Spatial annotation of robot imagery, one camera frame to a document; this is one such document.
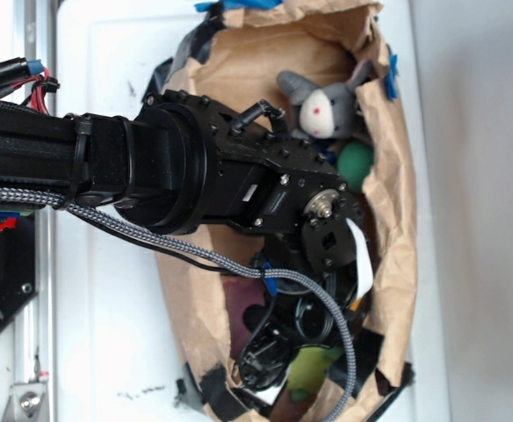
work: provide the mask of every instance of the white wall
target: white wall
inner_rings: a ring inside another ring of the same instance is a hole
[[[513,420],[513,2],[410,3],[452,417]]]

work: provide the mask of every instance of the green ball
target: green ball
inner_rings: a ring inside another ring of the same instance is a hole
[[[373,166],[373,148],[359,141],[346,145],[338,156],[336,167],[351,191],[362,192],[362,184]]]

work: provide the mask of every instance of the metal bracket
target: metal bracket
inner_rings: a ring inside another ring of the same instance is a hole
[[[31,382],[11,387],[2,422],[49,422],[47,384]]]

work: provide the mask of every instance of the robotic arm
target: robotic arm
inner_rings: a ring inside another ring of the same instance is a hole
[[[254,122],[261,115],[272,130]],[[0,101],[4,188],[57,195],[60,210],[112,204],[155,236],[190,233],[201,223],[264,235],[255,260],[263,278],[272,274],[264,268],[302,273],[325,287],[339,316],[356,296],[357,246],[348,220],[361,224],[360,207],[325,157],[309,141],[291,138],[284,112],[266,101],[237,113],[206,96],[166,91],[149,95],[135,120],[61,119]],[[23,215],[38,207],[4,195],[0,222],[3,211]],[[344,341],[313,289],[283,277],[273,283],[270,312],[253,327],[239,361],[252,389],[273,384],[299,347]],[[288,295],[273,297],[277,292]],[[351,325],[348,318],[343,324]]]

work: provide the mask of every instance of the gray braided cable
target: gray braided cable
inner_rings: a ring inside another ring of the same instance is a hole
[[[64,198],[62,195],[56,193],[0,187],[0,201],[20,202],[55,207],[60,205],[64,201]],[[140,240],[144,243],[155,244],[207,259],[229,270],[231,273],[236,273],[242,277],[260,279],[263,276],[261,271],[256,268],[248,268],[246,266],[242,266],[218,253],[200,248],[194,244],[189,244],[174,237],[157,235],[148,229],[135,226],[129,222],[124,222],[106,213],[103,213],[102,211],[98,211],[95,208],[84,207],[73,203],[68,207],[67,210],[71,214],[77,215],[85,220],[89,220],[91,222],[95,222],[110,229],[116,230],[121,235]],[[264,277],[293,280],[308,288],[317,296],[319,300],[321,300],[321,302],[325,305],[325,307],[329,310],[335,319],[335,324],[340,332],[344,351],[346,352],[347,378],[346,384],[344,386],[344,393],[341,399],[336,404],[335,409],[333,409],[333,411],[323,420],[323,422],[332,422],[343,411],[344,406],[348,402],[352,390],[354,389],[354,383],[356,381],[356,357],[354,355],[352,337],[348,330],[348,326],[346,324],[346,320],[344,319],[343,313],[339,309],[335,300],[325,290],[323,290],[321,286],[301,273],[297,273],[292,270],[271,268],[264,270]]]

